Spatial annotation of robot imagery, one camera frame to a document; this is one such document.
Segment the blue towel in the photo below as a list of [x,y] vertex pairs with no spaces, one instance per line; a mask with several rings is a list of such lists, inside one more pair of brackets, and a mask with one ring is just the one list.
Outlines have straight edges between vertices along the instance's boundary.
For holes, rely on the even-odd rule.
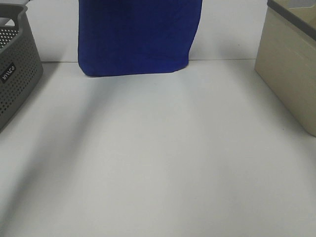
[[91,77],[181,70],[201,10],[200,0],[81,0],[79,67]]

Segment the beige storage box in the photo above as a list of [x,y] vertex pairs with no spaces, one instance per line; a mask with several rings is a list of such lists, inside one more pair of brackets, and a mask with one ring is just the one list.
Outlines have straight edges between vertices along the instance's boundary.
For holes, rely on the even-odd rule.
[[269,0],[255,71],[312,136],[316,134],[316,2]]

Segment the grey perforated plastic basket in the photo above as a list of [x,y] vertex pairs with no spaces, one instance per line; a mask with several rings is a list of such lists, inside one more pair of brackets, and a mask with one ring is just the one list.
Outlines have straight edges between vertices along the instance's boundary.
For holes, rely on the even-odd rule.
[[1,18],[14,22],[0,28],[0,128],[29,97],[43,75],[43,66],[22,4],[0,4]]

